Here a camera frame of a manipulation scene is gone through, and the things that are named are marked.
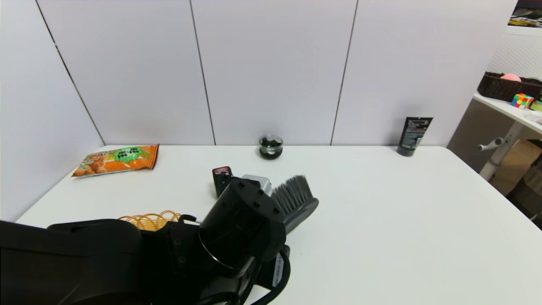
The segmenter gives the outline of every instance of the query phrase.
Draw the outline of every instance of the silver metal part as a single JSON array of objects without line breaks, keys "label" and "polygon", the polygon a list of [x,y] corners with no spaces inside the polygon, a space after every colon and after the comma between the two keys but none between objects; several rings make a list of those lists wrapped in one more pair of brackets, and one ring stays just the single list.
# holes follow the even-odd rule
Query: silver metal part
[{"label": "silver metal part", "polygon": [[248,180],[258,181],[260,183],[260,188],[268,196],[271,196],[271,193],[273,192],[273,189],[271,188],[271,181],[269,179],[265,178],[265,177],[244,175],[244,176],[241,177],[241,179],[248,179]]}]

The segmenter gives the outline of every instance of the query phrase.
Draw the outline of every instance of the brush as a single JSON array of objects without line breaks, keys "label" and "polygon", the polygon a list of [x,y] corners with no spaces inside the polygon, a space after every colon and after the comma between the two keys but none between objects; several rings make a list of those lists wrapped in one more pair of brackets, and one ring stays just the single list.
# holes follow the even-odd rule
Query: brush
[{"label": "brush", "polygon": [[271,198],[284,213],[286,234],[307,219],[318,206],[304,176],[293,176],[273,190]]}]

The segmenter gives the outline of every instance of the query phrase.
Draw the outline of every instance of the cable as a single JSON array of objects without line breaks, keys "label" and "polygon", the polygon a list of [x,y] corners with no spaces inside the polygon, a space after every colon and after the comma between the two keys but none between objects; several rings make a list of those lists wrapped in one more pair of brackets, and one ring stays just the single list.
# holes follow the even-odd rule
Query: cable
[{"label": "cable", "polygon": [[290,260],[288,258],[288,255],[286,255],[286,251],[284,250],[284,248],[281,249],[279,253],[280,256],[282,256],[282,260],[284,261],[284,266],[282,267],[282,278],[280,279],[280,282],[265,296],[262,296],[259,300],[252,303],[252,305],[269,304],[284,290],[286,284],[288,284],[288,280],[290,279]]},{"label": "cable", "polygon": [[227,292],[227,293],[217,293],[210,296],[206,296],[201,300],[194,303],[194,305],[212,305],[216,303],[230,302],[230,304],[239,304],[239,296],[237,293]]}]

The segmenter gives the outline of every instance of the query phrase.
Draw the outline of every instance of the orange snack bag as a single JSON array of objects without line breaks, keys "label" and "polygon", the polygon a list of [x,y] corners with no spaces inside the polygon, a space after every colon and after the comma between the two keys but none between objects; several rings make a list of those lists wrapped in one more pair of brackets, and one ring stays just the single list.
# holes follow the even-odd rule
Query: orange snack bag
[{"label": "orange snack bag", "polygon": [[118,173],[141,168],[152,169],[157,155],[158,144],[95,152],[81,162],[72,177]]}]

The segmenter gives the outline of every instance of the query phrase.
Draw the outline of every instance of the black tube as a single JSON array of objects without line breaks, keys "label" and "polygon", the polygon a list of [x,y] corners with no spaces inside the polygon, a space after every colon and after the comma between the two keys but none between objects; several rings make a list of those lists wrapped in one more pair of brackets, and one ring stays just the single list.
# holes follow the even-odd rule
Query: black tube
[{"label": "black tube", "polygon": [[397,152],[405,157],[411,157],[432,120],[433,118],[407,117]]},{"label": "black tube", "polygon": [[284,261],[284,266],[282,269],[282,278],[280,279],[280,282],[275,288],[273,288],[265,296],[262,296],[259,300],[252,303],[252,305],[269,304],[284,290],[284,288],[286,287],[286,284],[288,284],[288,280],[290,279],[290,260],[284,248],[281,249],[279,253],[280,253],[280,256],[282,257],[282,260]]}]

